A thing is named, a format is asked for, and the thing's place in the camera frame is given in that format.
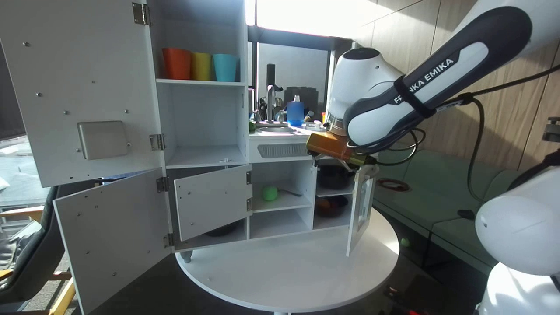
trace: orange cup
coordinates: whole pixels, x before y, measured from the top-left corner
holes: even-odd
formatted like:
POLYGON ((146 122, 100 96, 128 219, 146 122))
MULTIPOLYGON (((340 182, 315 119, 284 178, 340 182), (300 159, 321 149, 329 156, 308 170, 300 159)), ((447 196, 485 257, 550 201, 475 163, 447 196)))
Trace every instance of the orange cup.
POLYGON ((186 49, 163 49, 165 75, 168 79, 193 79, 193 56, 186 49))

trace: cup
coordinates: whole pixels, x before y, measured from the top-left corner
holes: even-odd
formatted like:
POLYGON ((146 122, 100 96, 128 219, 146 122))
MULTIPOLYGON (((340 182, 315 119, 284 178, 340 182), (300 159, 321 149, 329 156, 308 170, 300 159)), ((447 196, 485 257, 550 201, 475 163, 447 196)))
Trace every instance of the cup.
POLYGON ((191 79, 193 56, 186 49, 167 47, 163 49, 165 75, 168 79, 191 79))
POLYGON ((214 54, 214 73, 219 82, 235 82, 238 77, 238 58, 231 54, 214 54))
POLYGON ((212 61, 207 52, 195 52, 195 80, 210 80, 212 61))

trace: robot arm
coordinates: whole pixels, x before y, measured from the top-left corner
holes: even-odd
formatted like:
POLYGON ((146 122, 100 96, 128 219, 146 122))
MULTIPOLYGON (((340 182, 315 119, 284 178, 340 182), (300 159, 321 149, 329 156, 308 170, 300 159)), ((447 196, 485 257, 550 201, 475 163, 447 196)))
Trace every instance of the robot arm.
POLYGON ((347 52, 329 96, 333 133, 345 135, 357 152, 391 147, 461 89, 559 38, 559 12, 557 0, 480 0, 459 31, 406 75, 377 51, 347 52))

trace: white cabinet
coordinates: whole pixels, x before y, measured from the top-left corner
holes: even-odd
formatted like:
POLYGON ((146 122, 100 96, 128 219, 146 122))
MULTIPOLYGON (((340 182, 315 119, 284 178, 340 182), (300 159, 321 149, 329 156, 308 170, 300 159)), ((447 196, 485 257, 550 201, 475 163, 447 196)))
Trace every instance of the white cabinet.
POLYGON ((125 177, 56 201, 84 313, 174 250, 352 222, 315 217, 305 138, 249 135, 244 0, 4 0, 0 40, 42 184, 125 177), (165 79, 165 47, 238 80, 165 79))

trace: wooden wall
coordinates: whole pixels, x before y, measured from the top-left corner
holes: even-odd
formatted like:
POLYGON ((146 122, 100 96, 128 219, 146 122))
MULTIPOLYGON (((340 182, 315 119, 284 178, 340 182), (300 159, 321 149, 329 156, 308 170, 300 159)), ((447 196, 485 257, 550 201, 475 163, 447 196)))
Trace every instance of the wooden wall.
MULTIPOLYGON (((378 49, 403 72, 420 65, 450 38, 475 0, 370 0, 375 5, 371 21, 357 35, 361 45, 378 49)), ((552 44, 527 58, 487 75, 468 87, 476 91, 510 82, 560 63, 559 44, 552 44)), ((529 168, 560 147, 541 140, 550 115, 560 115, 560 73, 532 80, 506 91, 482 96, 487 128, 478 161, 504 168, 529 168)), ((478 112, 475 107, 450 108, 426 121, 426 147, 471 156, 478 112)))

